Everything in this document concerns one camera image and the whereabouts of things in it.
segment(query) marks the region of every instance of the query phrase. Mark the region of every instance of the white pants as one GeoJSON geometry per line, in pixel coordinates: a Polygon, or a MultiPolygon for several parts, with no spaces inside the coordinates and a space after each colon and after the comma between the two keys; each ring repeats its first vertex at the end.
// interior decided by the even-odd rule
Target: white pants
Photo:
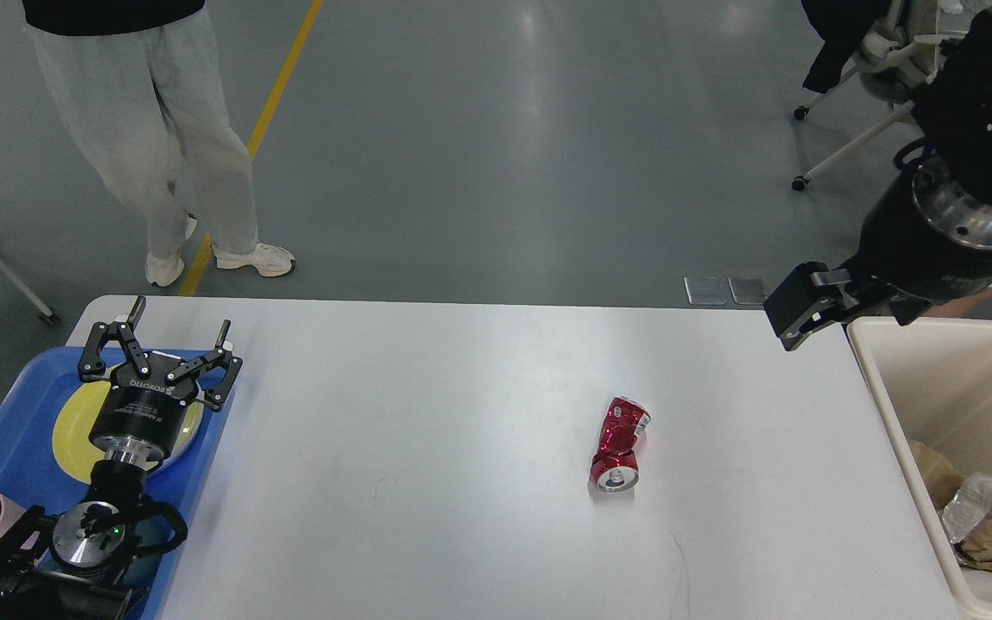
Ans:
{"type": "Polygon", "coordinates": [[[151,255],[172,256],[184,242],[186,211],[174,197],[183,158],[217,250],[255,250],[251,157],[228,126],[208,9],[129,34],[28,32],[80,152],[148,222],[151,255]]]}

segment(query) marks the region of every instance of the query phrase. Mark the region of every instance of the can lid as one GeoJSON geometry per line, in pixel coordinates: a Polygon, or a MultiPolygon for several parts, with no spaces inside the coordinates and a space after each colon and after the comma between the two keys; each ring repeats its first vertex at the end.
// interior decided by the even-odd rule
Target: can lid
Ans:
{"type": "Polygon", "coordinates": [[[598,484],[599,490],[607,493],[625,491],[637,484],[637,470],[627,466],[607,468],[599,475],[595,483],[598,484]]]}

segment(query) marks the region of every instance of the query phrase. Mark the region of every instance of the blue tray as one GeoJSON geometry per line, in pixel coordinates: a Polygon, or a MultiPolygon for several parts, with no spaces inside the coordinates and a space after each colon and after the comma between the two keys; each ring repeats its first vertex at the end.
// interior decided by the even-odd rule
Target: blue tray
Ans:
{"type": "MultiPolygon", "coordinates": [[[[201,350],[166,352],[184,360],[203,353],[201,350]]],[[[59,514],[86,494],[86,484],[64,474],[52,455],[52,428],[59,409],[79,388],[76,368],[82,353],[83,349],[78,346],[60,346],[40,353],[25,365],[0,406],[0,492],[22,507],[38,504],[44,506],[47,514],[59,514]]],[[[102,358],[107,365],[125,362],[120,350],[108,350],[102,358]]],[[[217,369],[203,376],[198,383],[204,391],[220,383],[220,377],[221,372],[217,369]]],[[[175,506],[188,524],[201,497],[205,475],[213,463],[227,411],[227,405],[219,412],[206,407],[193,443],[176,462],[149,476],[146,483],[146,493],[151,498],[175,506]]],[[[154,620],[158,617],[181,552],[180,547],[163,556],[148,596],[135,605],[127,619],[154,620]]]]}

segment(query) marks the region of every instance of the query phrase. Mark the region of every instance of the white sneaker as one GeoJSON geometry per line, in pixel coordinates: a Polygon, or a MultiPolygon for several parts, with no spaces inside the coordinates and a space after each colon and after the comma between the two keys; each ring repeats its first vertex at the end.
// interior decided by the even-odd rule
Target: white sneaker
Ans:
{"type": "MultiPolygon", "coordinates": [[[[196,228],[197,218],[190,215],[188,222],[186,222],[185,238],[192,237],[196,228]]],[[[185,268],[186,263],[182,262],[182,256],[178,255],[178,252],[174,252],[174,255],[168,258],[155,258],[148,252],[148,259],[145,260],[145,276],[148,278],[148,282],[158,287],[170,286],[171,282],[177,280],[185,268]]]]}
{"type": "Polygon", "coordinates": [[[255,267],[263,278],[277,278],[293,270],[296,259],[290,252],[278,246],[260,243],[251,254],[228,254],[227,251],[217,250],[213,246],[213,256],[217,258],[217,267],[221,270],[237,270],[240,267],[255,267]]]}

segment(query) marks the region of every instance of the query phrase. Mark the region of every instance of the gray floor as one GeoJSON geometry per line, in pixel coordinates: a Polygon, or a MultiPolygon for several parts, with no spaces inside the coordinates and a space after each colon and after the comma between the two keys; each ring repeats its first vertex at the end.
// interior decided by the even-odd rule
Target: gray floor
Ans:
{"type": "MultiPolygon", "coordinates": [[[[244,138],[308,4],[210,0],[244,138]]],[[[0,275],[0,401],[91,299],[177,293],[146,285],[143,227],[71,144],[22,24],[0,3],[0,254],[64,322],[0,275]]],[[[685,276],[838,263],[916,133],[791,192],[885,113],[853,84],[791,120],[819,46],[797,0],[325,0],[255,162],[263,239],[299,268],[210,267],[197,294],[688,307],[685,276]]]]}

